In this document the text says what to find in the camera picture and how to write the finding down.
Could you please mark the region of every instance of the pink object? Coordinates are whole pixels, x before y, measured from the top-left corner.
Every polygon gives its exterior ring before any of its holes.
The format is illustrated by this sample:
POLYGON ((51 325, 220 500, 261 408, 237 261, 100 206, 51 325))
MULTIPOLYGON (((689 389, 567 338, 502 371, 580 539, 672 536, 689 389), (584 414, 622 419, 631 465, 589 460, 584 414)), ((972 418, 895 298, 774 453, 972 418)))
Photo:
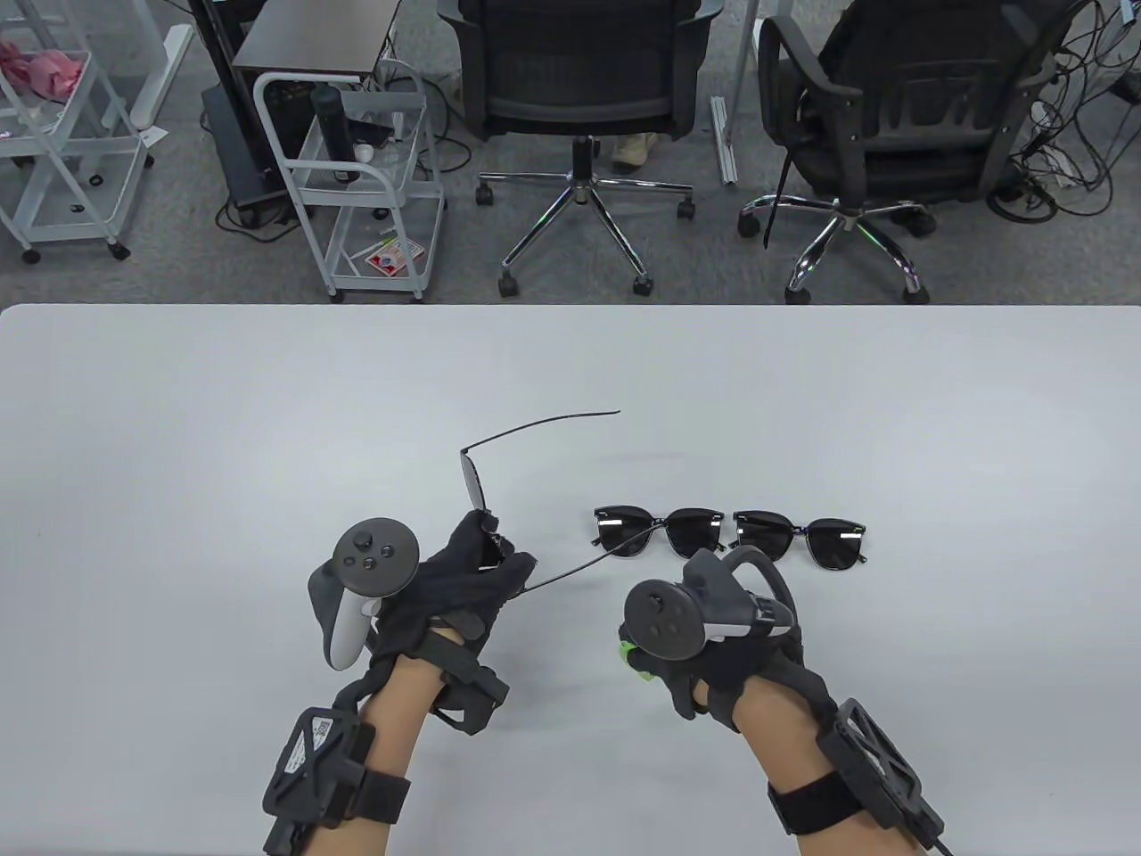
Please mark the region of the pink object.
POLYGON ((31 89, 51 102, 66 102, 83 76, 83 64, 60 50, 30 56, 11 42, 0 42, 0 70, 16 91, 31 89))

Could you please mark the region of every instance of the rolling cart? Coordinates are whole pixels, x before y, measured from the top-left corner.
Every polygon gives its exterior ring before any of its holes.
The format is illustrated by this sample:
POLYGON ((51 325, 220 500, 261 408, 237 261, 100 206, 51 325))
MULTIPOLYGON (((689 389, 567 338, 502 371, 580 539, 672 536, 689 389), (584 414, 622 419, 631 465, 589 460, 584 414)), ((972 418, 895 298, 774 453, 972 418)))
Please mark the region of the rolling cart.
MULTIPOLYGON (((76 49, 64 49, 82 66, 64 103, 17 89, 0 74, 0 158, 21 167, 25 176, 14 213, 0 223, 24 249, 23 260, 40 260, 37 244, 52 241, 103 239, 111 255, 130 256, 119 240, 138 189, 139 177, 153 159, 130 122, 123 99, 99 66, 83 33, 74 25, 67 0, 58 0, 62 16, 41 17, 33 3, 18 3, 23 17, 7 18, 2 34, 26 29, 40 49, 55 48, 48 26, 60 23, 76 49), (102 112, 92 94, 102 92, 102 112)), ((25 50, 26 40, 21 40, 25 50)))
POLYGON ((346 291, 406 292, 414 300, 423 300, 447 205, 423 80, 399 59, 381 58, 377 68, 378 75, 387 70, 408 78, 414 91, 369 90, 355 75, 300 72, 267 72, 253 87, 269 147, 334 304, 345 300, 346 291), (266 87, 276 81, 335 86, 349 119, 383 126, 391 129, 390 136, 369 163, 332 161, 314 119, 298 156, 286 158, 266 108, 266 87), (338 176, 343 179, 345 173, 356 173, 357 178, 350 183, 339 180, 338 176), (324 245, 314 232, 310 213, 322 208, 335 211, 324 245), (386 235, 396 239, 408 259, 407 266, 391 276, 369 264, 370 255, 386 235), (423 249, 415 258, 410 252, 412 242, 423 249))

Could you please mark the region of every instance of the hand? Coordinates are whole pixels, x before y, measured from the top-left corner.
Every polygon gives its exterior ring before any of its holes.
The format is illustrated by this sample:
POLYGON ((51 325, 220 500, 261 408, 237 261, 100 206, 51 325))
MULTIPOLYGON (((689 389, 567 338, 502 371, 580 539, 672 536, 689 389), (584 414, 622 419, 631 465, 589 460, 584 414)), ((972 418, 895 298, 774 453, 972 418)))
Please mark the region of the hand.
POLYGON ((483 651, 503 604, 535 570, 533 556, 516 552, 510 541, 495 535, 497 523, 486 511, 469 511, 447 546, 420 563, 412 582, 383 600, 373 661, 414 648, 434 619, 459 630, 477 655, 483 651), (480 572, 484 557, 495 555, 496 548, 502 560, 480 572))
POLYGON ((737 730, 733 711, 750 677, 762 673, 770 677, 790 670, 807 672, 799 627, 782 636, 707 643, 701 654, 680 661, 661 660, 639 648, 625 624, 618 628, 618 638, 626 664, 647 680, 661 678, 673 697, 673 709, 682 718, 694 719, 698 713, 712 712, 719 722, 733 730, 737 730), (710 706, 699 704, 695 696, 695 693, 706 694, 701 683, 707 686, 710 706))

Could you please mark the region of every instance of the chair base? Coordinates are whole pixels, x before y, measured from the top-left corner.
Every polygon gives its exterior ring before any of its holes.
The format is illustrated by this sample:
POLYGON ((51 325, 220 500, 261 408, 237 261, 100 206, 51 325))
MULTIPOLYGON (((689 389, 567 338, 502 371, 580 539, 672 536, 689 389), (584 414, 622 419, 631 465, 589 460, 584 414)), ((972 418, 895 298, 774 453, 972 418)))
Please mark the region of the chair base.
POLYGON ((920 275, 915 270, 915 265, 904 253, 888 234, 879 226, 869 221, 869 218, 879 215, 892 215, 897 223, 906 225, 908 229, 917 235, 928 235, 934 229, 934 220, 926 208, 919 202, 900 201, 876 208, 864 208, 858 211, 845 211, 840 208, 840 201, 820 202, 818 200, 803 199, 801 196, 790 196, 776 194, 759 196, 741 209, 737 216, 737 232, 742 237, 755 237, 761 233, 761 223, 756 212, 776 205, 777 208, 788 208, 796 211, 810 211, 812 213, 828 217, 828 224, 824 231, 817 235, 816 240, 796 259, 788 282, 785 285, 785 302, 790 305, 804 305, 812 301, 811 294, 804 288, 804 280, 816 269, 824 258, 824 253, 832 243, 832 239, 841 231, 857 231, 872 243, 883 250, 896 263, 896 266, 904 274, 903 301, 912 306, 921 306, 931 302, 931 296, 920 281, 920 275))
POLYGON ((500 296, 504 298, 516 297, 519 293, 519 284, 511 272, 511 266, 531 249, 559 215, 566 211, 567 207, 574 202, 577 205, 590 205, 598 218, 602 221, 606 231, 614 239, 614 242, 622 250, 631 267, 634 269, 633 292, 640 297, 648 297, 654 290, 654 280, 650 278, 646 265, 637 250, 626 240, 626 236, 618 228, 618 225, 610 217, 610 212, 602 202, 599 191, 625 191, 634 193, 665 193, 681 196, 678 203, 678 217, 691 220, 696 213, 694 205, 694 188, 688 184, 672 184, 667 181, 642 181, 637 178, 599 178, 594 175, 594 158, 598 156, 599 143, 593 137, 575 137, 572 144, 572 169, 569 172, 480 172, 479 185, 476 188, 476 204, 491 205, 495 196, 492 184, 553 184, 563 185, 563 192, 558 199, 551 203, 542 216, 531 227, 531 231, 523 236, 511 251, 500 263, 500 296))

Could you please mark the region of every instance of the black office chair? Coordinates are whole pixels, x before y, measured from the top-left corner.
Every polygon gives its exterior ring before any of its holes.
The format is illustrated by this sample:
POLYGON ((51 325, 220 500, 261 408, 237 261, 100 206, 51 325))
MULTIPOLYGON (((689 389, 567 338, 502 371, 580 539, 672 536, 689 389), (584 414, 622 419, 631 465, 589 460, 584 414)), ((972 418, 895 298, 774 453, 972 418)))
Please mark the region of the black office chair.
POLYGON ((598 178, 597 137, 656 132, 673 139, 694 127, 697 71, 710 23, 725 0, 438 0, 455 30, 463 68, 464 123, 479 139, 501 134, 573 137, 570 170, 480 172, 476 202, 494 201, 493 183, 564 185, 501 265, 500 294, 515 297, 511 266, 566 210, 591 205, 637 276, 634 293, 654 288, 646 266, 614 223, 601 189, 678 194, 678 217, 693 219, 694 188, 683 184, 598 178))
POLYGON ((925 205, 985 197, 1019 129, 1054 75, 1053 51, 1089 0, 855 0, 816 56, 787 16, 761 25, 764 130, 787 150, 777 193, 745 205, 743 237, 764 245, 776 208, 828 224, 801 253, 786 304, 808 304, 804 280, 842 229, 859 231, 904 273, 906 304, 930 296, 903 249, 872 218, 913 235, 934 231, 925 205), (782 49, 787 54, 782 59, 782 49), (823 201, 783 193, 790 164, 823 201))

